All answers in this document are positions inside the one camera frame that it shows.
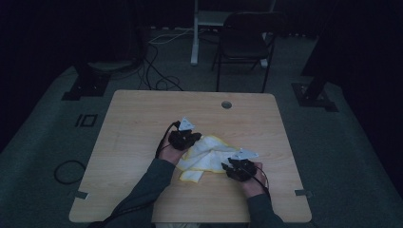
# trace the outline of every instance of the long-sleeve shirt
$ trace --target long-sleeve shirt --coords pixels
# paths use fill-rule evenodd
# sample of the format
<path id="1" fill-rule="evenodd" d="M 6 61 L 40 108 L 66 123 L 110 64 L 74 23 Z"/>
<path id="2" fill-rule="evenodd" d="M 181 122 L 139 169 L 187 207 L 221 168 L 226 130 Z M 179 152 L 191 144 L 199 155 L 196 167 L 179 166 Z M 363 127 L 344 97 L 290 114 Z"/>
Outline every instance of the long-sleeve shirt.
<path id="1" fill-rule="evenodd" d="M 172 179 L 175 165 L 169 161 L 154 159 L 131 193 L 122 200 L 112 212 L 112 217 L 131 208 L 138 210 L 128 212 L 112 219 L 106 228 L 152 228 L 153 202 Z M 270 200 L 265 195 L 258 195 L 247 200 L 251 228 L 284 227 L 284 223 L 274 212 Z M 201 227 L 216 227 L 202 224 Z"/>

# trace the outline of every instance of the white cloth with yellow edge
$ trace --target white cloth with yellow edge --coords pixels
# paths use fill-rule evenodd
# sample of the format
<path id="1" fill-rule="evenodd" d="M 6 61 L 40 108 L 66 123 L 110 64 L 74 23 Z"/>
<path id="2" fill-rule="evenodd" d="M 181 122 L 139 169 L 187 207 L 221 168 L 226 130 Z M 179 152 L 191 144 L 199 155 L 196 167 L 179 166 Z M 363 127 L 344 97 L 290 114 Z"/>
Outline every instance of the white cloth with yellow edge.
<path id="1" fill-rule="evenodd" d="M 199 182 L 204 171 L 225 173 L 221 163 L 228 164 L 228 158 L 240 149 L 231 146 L 215 136 L 202 136 L 181 157 L 177 167 L 182 170 L 181 181 Z"/>

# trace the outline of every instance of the chair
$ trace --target chair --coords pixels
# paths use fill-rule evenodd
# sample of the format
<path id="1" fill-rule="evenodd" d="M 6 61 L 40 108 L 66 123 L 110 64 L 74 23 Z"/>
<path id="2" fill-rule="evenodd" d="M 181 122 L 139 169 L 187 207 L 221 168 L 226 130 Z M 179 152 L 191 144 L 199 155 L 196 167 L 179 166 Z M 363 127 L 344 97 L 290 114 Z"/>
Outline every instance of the chair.
<path id="1" fill-rule="evenodd" d="M 285 31 L 286 21 L 286 16 L 282 12 L 231 13 L 224 21 L 218 50 L 211 68 L 213 70 L 215 64 L 219 65 L 216 91 L 220 89 L 221 64 L 254 63 L 251 68 L 254 69 L 261 59 L 267 59 L 261 89 L 263 93 L 273 58 L 275 40 Z"/>

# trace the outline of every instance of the wooden tabletop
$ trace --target wooden tabletop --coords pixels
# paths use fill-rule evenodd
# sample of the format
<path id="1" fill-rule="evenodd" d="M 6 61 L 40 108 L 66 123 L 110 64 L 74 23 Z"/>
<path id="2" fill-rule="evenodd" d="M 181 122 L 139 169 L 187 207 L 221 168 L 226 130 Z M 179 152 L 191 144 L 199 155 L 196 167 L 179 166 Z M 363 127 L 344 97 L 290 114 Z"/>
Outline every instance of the wooden tabletop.
<path id="1" fill-rule="evenodd" d="M 231 108 L 223 108 L 230 102 Z M 114 94 L 69 218 L 103 220 L 145 173 L 166 128 L 186 117 L 194 132 L 214 135 L 259 153 L 274 211 L 286 222 L 307 222 L 311 211 L 287 135 L 270 94 L 119 90 Z M 204 172 L 199 183 L 179 180 L 176 169 L 154 208 L 154 222 L 247 222 L 239 184 Z"/>

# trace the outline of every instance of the gray carpet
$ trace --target gray carpet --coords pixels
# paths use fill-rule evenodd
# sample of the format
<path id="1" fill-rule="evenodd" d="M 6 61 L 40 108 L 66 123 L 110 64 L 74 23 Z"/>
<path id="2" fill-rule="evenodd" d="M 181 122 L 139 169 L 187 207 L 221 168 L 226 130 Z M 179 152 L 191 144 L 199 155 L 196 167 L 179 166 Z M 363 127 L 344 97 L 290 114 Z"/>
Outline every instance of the gray carpet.
<path id="1" fill-rule="evenodd" d="M 180 31 L 154 31 L 153 35 L 166 32 Z M 201 36 L 217 41 L 214 35 Z M 318 227 L 403 227 L 402 199 L 344 101 L 340 88 L 330 84 L 325 87 L 339 112 L 300 107 L 297 103 L 291 83 L 312 80 L 299 75 L 315 42 L 293 37 L 278 39 L 266 87 L 266 93 L 277 98 L 303 185 L 313 193 L 308 199 L 313 222 Z M 214 91 L 216 72 L 210 67 L 216 45 L 201 41 L 199 64 L 191 66 L 191 44 L 191 36 L 184 35 L 156 45 L 159 54 L 154 66 L 165 76 L 177 77 L 183 90 Z M 151 47 L 147 59 L 151 60 L 155 53 Z M 249 66 L 224 66 L 221 91 L 259 92 L 263 73 L 260 67 L 250 71 Z M 116 73 L 104 97 L 61 101 L 76 77 L 74 69 L 68 68 L 54 81 L 0 154 L 0 227 L 87 226 L 68 220 L 73 203 L 71 192 L 78 189 L 79 183 L 58 183 L 53 172 L 62 162 L 88 162 L 114 91 L 148 88 L 135 71 Z M 151 70 L 149 79 L 154 86 L 159 76 Z M 98 115 L 98 118 L 92 127 L 76 126 L 80 115 Z M 60 170 L 61 176 L 69 180 L 83 173 L 76 164 Z M 314 227 L 314 224 L 289 226 Z"/>

